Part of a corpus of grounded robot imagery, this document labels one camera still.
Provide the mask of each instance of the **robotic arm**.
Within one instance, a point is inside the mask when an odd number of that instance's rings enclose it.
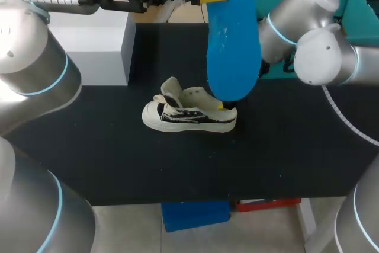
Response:
[[[259,23],[263,62],[295,49],[294,70],[310,85],[379,84],[379,48],[352,46],[333,15],[339,0],[283,0]]]

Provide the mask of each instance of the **white canvas sneaker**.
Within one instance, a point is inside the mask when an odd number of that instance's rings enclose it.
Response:
[[[237,120],[237,109],[220,109],[222,102],[212,97],[203,87],[182,90],[175,77],[161,87],[162,95],[154,96],[143,112],[142,120],[148,127],[161,132],[205,130],[225,133]]]

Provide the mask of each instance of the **white floor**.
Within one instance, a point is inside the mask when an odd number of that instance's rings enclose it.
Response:
[[[304,253],[295,209],[233,213],[227,223],[172,233],[160,204],[94,209],[102,253]]]

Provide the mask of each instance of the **black mat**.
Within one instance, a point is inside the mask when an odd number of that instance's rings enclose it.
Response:
[[[168,77],[207,85],[206,51],[206,25],[138,25],[130,86],[84,87],[68,108],[7,138],[93,205],[346,195],[378,149],[340,121],[321,88],[296,79],[259,82],[227,134],[143,125],[144,105]],[[379,88],[331,93],[379,139]]]

